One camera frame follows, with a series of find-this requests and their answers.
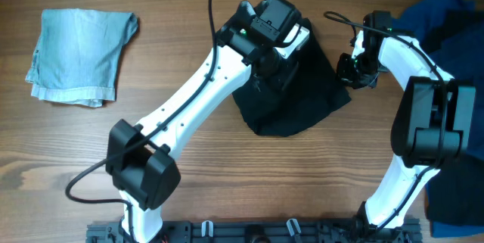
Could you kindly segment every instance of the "wooden floor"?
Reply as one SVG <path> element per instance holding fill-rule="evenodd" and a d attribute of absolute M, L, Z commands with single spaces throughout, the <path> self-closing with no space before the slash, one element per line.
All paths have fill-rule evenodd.
<path fill-rule="evenodd" d="M 220 27 L 241 0 L 214 0 Z M 260 0 L 249 0 L 256 4 Z M 354 21 L 373 10 L 399 15 L 419 0 L 290 0 L 314 24 L 332 65 L 351 51 L 351 29 L 325 20 L 326 10 Z M 476 0 L 484 7 L 484 0 Z M 119 119 L 135 123 L 160 106 L 199 67 L 211 47 L 207 0 L 0 0 L 0 241 L 84 242 L 85 227 L 118 220 L 120 205 L 68 201 L 64 187 L 106 155 Z M 141 32 L 129 43 L 117 100 L 103 108 L 66 106 L 30 97 L 24 82 L 45 8 L 133 11 Z M 163 205 L 165 220 L 261 220 L 350 217 L 389 166 L 390 128 L 402 90 L 389 74 L 377 89 L 350 91 L 352 102 L 290 138 L 255 136 L 227 98 L 188 143 L 182 181 Z M 99 170 L 74 191 L 117 197 Z M 425 218 L 424 196 L 409 214 Z M 426 220 L 425 241 L 430 237 Z M 484 237 L 459 241 L 484 241 Z"/>

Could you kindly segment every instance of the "wooden table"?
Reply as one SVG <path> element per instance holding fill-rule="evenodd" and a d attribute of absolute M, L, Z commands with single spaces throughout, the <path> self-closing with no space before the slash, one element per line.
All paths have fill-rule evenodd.
<path fill-rule="evenodd" d="M 214 0 L 221 26 L 241 0 Z M 260 0 L 249 0 L 256 4 Z M 290 0 L 314 24 L 336 66 L 351 52 L 351 29 L 325 20 L 326 10 L 354 21 L 373 10 L 399 15 L 419 0 Z M 0 0 L 0 241 L 84 242 L 85 227 L 118 220 L 121 205 L 68 201 L 64 187 L 106 155 L 119 119 L 135 123 L 160 106 L 200 66 L 211 47 L 207 0 Z M 479 8 L 484 0 L 477 0 Z M 45 8 L 133 11 L 141 32 L 129 43 L 117 100 L 91 109 L 38 101 L 24 82 Z M 402 90 L 390 74 L 377 89 L 350 91 L 352 102 L 290 138 L 258 137 L 227 98 L 188 143 L 182 181 L 163 205 L 165 220 L 200 221 L 350 217 L 378 187 L 392 157 L 390 128 Z M 117 197 L 103 170 L 75 194 Z M 409 215 L 425 218 L 423 195 Z M 425 241 L 430 237 L 422 221 Z M 473 237 L 459 241 L 484 241 Z"/>

